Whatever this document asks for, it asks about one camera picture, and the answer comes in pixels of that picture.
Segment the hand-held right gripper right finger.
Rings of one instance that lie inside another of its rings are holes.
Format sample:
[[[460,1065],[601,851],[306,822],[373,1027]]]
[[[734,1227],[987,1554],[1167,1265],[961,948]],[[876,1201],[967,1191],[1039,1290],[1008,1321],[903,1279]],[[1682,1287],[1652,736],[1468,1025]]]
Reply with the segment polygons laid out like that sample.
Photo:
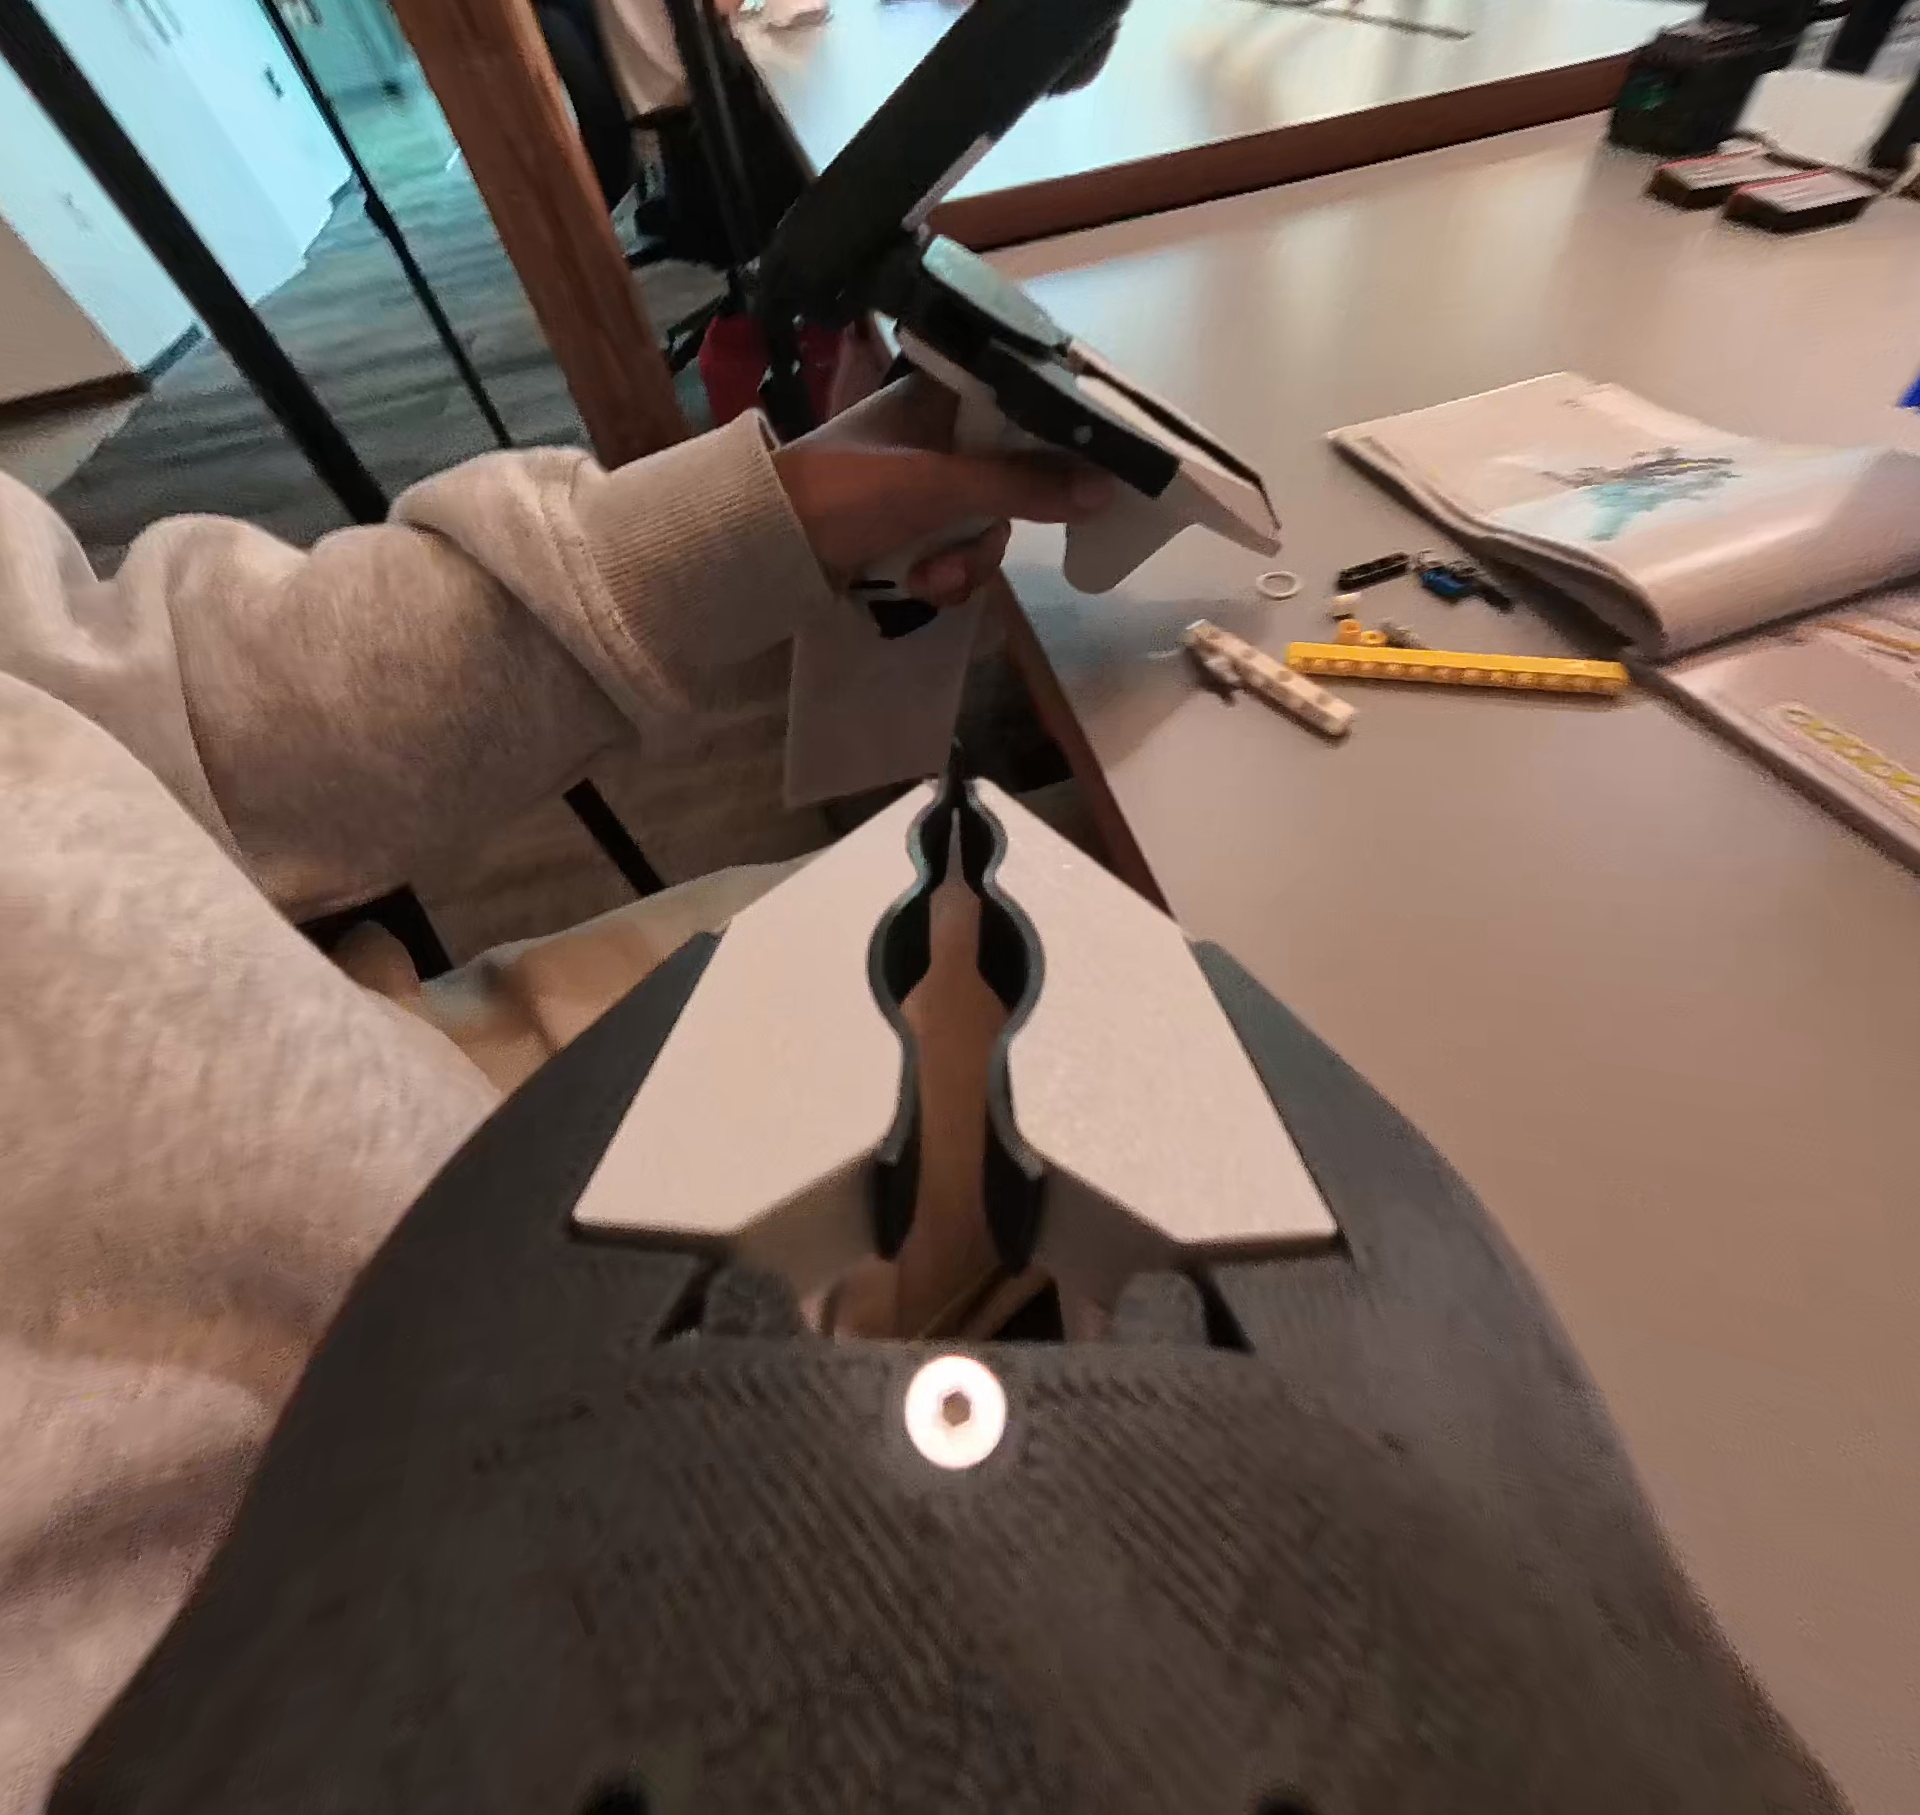
[[[1336,1218],[1183,927],[993,782],[964,785],[1000,1261],[1117,1301],[1149,1272],[1321,1252]]]

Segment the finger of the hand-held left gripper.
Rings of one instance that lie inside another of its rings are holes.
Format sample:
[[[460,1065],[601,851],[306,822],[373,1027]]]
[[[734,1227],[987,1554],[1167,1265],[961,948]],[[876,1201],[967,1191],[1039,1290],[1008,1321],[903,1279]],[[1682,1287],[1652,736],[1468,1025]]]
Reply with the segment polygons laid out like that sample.
[[[1083,594],[1106,594],[1136,573],[1176,535],[1200,527],[1274,557],[1281,551],[1278,512],[1227,512],[1189,482],[1173,455],[1090,399],[1092,428],[1077,435],[1083,459],[1114,478],[1106,504],[1068,524],[1063,573]]]
[[[1183,476],[1227,512],[1276,512],[1261,475],[1192,415],[1140,386],[1120,365],[1090,346],[1071,351],[1071,368],[1086,399],[1098,402],[1129,428],[1173,455]]]

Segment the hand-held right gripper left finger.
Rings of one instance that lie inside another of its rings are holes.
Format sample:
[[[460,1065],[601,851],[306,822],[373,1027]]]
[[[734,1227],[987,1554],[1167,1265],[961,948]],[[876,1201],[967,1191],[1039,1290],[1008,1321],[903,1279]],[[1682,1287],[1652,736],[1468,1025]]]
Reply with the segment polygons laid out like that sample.
[[[917,1045],[953,785],[925,782],[736,914],[572,1218],[724,1261],[891,1259],[919,1191]]]

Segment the person's left forearm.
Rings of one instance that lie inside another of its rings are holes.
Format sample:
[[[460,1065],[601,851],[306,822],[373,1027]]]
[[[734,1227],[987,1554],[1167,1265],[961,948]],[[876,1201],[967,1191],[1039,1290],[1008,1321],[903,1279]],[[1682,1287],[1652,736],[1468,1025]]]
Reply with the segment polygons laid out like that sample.
[[[206,785],[292,912],[427,892],[612,762],[683,881],[827,842],[781,801],[827,577],[759,413],[621,469],[468,459],[298,551],[190,531],[168,591]]]

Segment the white lego beam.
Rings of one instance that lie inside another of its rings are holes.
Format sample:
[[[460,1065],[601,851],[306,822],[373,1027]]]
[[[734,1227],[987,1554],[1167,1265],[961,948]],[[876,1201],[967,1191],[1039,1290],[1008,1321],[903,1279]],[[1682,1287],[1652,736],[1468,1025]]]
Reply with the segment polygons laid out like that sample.
[[[1284,666],[1246,638],[1200,619],[1184,630],[1183,643],[1195,670],[1213,691],[1250,693],[1331,741],[1351,733],[1350,702]]]

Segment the yellow lego beam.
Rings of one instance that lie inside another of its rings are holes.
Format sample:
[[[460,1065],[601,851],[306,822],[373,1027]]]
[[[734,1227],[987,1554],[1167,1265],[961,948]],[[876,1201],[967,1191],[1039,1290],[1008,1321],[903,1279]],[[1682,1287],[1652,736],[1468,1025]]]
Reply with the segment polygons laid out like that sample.
[[[1309,678],[1393,682],[1529,695],[1619,698],[1631,675],[1617,660],[1474,651],[1418,651],[1388,643],[1297,641],[1284,666]]]

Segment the lego instruction booklet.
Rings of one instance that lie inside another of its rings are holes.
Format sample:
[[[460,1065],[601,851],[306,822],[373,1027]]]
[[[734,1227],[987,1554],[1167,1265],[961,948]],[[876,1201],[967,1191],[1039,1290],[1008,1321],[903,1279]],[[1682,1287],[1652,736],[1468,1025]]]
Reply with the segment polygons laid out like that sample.
[[[1914,452],[1740,436],[1575,372],[1329,441],[1919,868]]]

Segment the person's left hand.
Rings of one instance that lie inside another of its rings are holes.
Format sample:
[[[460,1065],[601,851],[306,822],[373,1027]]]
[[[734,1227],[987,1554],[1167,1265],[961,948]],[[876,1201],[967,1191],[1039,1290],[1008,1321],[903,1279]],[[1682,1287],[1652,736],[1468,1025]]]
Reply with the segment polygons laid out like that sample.
[[[1014,522],[1068,524],[1114,502],[1116,481],[1056,453],[971,453],[803,436],[775,453],[781,486],[840,587],[901,577],[914,599],[972,597],[996,577]]]

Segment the red cloth bag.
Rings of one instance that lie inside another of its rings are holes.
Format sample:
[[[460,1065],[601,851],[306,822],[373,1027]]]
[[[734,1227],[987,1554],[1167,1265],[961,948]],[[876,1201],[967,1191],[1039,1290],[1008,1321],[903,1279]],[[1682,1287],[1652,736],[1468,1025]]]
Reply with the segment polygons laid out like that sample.
[[[871,322],[801,322],[797,351],[806,392],[803,428],[821,426],[871,396],[893,363],[891,343]],[[713,428],[755,411],[777,420],[761,396],[771,357],[753,318],[724,313],[709,322],[694,362]]]

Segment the black metal stand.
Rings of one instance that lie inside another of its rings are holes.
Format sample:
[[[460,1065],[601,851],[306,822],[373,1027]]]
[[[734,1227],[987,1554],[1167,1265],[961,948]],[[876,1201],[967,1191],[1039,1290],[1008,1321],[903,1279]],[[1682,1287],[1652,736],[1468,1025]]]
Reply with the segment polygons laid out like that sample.
[[[729,236],[730,284],[741,307],[755,319],[765,351],[759,402],[781,433],[794,435],[808,426],[808,394],[795,363],[794,331],[771,312],[759,288],[753,179],[733,121],[715,1],[664,1],[674,22],[690,112],[700,132],[713,198]]]

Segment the long grey table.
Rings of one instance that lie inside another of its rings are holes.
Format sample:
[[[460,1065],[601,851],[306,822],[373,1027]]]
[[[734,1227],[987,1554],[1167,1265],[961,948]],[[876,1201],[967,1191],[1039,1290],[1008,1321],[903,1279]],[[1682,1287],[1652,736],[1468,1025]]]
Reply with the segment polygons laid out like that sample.
[[[1604,112],[1692,0],[1133,0],[933,212],[978,253]]]

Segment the flat black red battery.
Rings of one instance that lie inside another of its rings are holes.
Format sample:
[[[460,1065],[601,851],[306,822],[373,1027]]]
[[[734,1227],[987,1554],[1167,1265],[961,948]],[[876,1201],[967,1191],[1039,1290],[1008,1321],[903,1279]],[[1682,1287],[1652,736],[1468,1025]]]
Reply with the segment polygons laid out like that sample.
[[[1644,194],[1669,207],[1700,211],[1723,207],[1750,185],[1788,179],[1799,169],[1764,143],[1663,161],[1650,171]]]
[[[1722,217],[1770,233],[1823,232],[1860,222],[1878,198],[1878,185],[1835,169],[1793,171],[1740,183]]]

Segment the black box green light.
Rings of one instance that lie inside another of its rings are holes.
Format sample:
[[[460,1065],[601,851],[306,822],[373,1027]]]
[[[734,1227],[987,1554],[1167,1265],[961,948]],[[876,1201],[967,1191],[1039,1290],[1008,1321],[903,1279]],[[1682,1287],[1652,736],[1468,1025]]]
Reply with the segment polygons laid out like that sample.
[[[1606,139],[1666,159],[1715,153],[1740,125],[1771,44],[1754,25],[1694,21],[1636,49]]]

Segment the person's grey sweatshirt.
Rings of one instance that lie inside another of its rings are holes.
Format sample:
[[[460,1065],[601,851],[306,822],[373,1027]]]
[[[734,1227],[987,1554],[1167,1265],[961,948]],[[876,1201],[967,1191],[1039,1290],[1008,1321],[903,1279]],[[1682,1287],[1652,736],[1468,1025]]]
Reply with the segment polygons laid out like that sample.
[[[4,482],[4,1811],[180,1608],[349,1281],[496,1105],[659,959],[601,918],[445,1030],[264,891],[206,785],[168,605]]]

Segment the wooden post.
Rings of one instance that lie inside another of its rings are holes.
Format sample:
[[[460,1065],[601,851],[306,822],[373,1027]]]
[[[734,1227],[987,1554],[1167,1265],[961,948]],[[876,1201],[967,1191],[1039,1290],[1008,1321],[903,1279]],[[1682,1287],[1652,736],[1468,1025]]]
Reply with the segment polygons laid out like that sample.
[[[390,0],[595,455],[690,435],[529,0]]]

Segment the black metal frame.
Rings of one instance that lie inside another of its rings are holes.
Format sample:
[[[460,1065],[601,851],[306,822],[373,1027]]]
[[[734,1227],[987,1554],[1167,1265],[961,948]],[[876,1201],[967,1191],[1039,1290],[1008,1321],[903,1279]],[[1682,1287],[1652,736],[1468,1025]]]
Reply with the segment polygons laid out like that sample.
[[[280,0],[4,0],[4,63],[117,217],[190,304],[348,510],[383,510],[377,482],[259,302],[311,248],[295,220],[301,129],[361,196],[413,304],[501,448],[514,439],[468,344],[315,68]]]

